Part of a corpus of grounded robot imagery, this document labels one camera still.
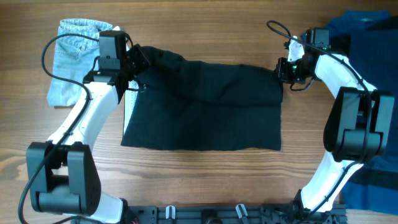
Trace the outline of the black shorts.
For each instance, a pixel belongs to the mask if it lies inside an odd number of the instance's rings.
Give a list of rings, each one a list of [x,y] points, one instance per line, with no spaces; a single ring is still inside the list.
[[[156,150],[281,149],[281,84],[266,68],[186,60],[155,47],[121,144]]]

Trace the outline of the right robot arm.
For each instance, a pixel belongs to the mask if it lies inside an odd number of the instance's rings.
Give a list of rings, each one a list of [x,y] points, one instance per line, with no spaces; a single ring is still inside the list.
[[[286,214],[289,223],[324,222],[351,176],[384,152],[394,97],[364,80],[347,56],[332,50],[328,29],[309,29],[304,41],[288,30],[281,36],[288,39],[284,47],[289,52],[278,61],[277,79],[306,88],[319,80],[335,98],[323,132],[323,159]]]

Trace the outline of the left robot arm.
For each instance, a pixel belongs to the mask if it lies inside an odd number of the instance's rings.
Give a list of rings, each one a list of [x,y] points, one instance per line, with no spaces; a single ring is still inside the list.
[[[21,223],[26,222],[26,197],[36,212],[66,215],[66,221],[139,223],[126,200],[102,191],[92,150],[129,82],[151,62],[124,31],[101,31],[95,41],[99,55],[92,68],[82,81],[71,81],[82,88],[76,105],[45,142],[32,142],[27,148],[29,180],[17,210]]]

